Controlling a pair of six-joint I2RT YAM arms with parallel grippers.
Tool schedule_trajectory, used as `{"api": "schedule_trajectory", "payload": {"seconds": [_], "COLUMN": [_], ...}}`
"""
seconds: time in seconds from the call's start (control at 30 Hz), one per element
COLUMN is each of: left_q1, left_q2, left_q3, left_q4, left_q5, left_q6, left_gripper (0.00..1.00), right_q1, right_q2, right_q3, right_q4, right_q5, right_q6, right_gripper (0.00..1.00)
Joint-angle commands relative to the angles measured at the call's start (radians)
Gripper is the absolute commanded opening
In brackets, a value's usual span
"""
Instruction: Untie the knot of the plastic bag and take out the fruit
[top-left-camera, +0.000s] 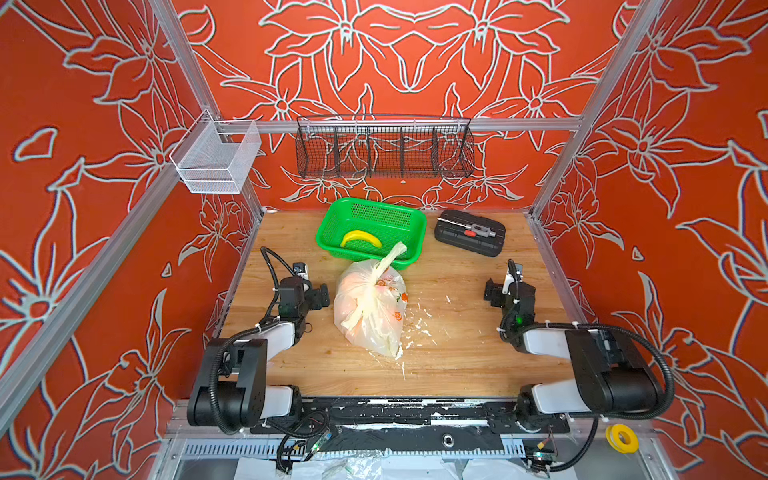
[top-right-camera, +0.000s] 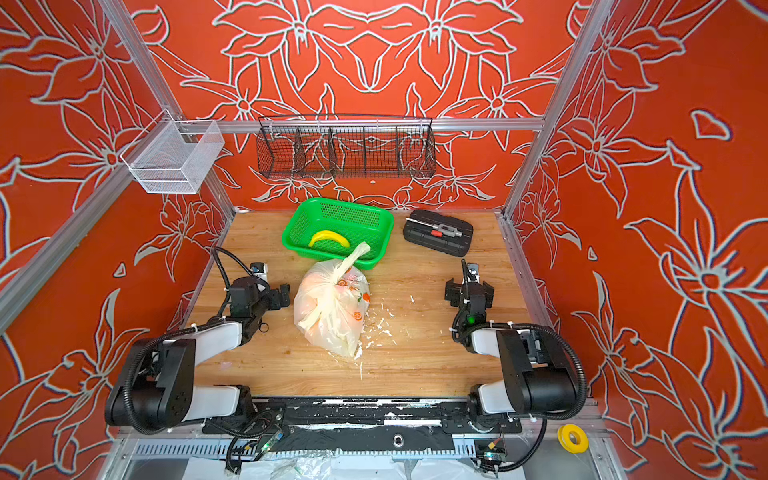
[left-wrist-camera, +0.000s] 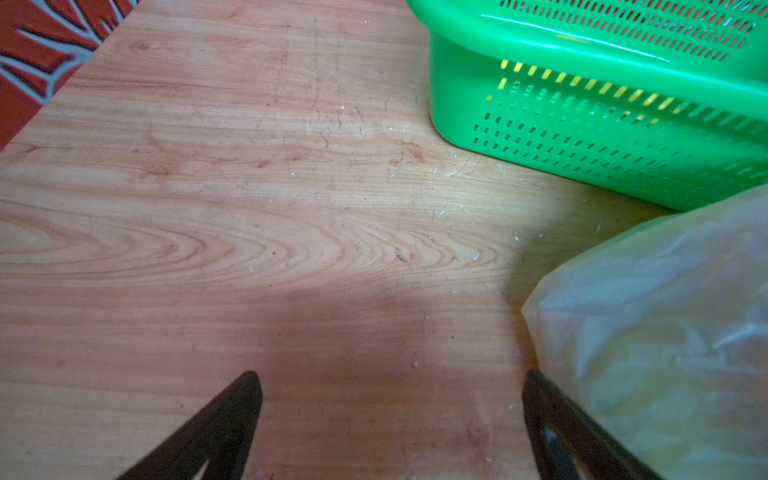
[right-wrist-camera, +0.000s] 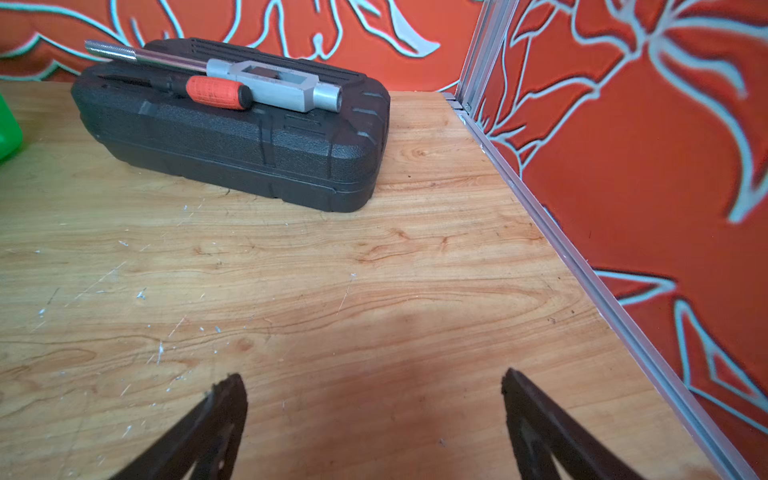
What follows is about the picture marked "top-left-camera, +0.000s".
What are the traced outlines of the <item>translucent printed plastic bag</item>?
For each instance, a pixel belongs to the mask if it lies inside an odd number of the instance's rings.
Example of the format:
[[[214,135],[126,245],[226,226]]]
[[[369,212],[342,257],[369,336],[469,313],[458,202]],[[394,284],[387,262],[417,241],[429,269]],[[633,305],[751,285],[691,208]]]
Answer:
[[[382,259],[352,263],[339,277],[334,325],[352,345],[398,359],[408,294],[393,262],[407,247],[398,242]]]

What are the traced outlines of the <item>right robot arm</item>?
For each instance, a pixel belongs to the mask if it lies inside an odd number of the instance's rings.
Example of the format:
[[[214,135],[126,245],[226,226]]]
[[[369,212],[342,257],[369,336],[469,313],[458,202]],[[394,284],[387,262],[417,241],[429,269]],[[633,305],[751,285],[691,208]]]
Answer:
[[[517,352],[570,363],[573,377],[521,388],[516,422],[537,431],[562,415],[653,419],[673,404],[676,381],[660,350],[642,335],[609,324],[538,322],[536,289],[522,266],[508,261],[504,280],[491,279],[483,299],[501,311],[500,339]]]

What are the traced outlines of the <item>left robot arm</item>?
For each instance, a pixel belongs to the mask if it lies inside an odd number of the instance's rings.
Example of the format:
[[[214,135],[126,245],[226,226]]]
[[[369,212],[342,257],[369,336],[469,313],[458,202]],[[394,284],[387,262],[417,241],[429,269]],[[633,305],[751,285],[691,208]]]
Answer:
[[[191,426],[233,435],[302,414],[299,388],[268,384],[267,366],[299,343],[311,328],[311,312],[330,306],[328,286],[314,286],[302,262],[290,264],[268,247],[260,253],[272,281],[271,301],[254,327],[208,343],[187,403]]]

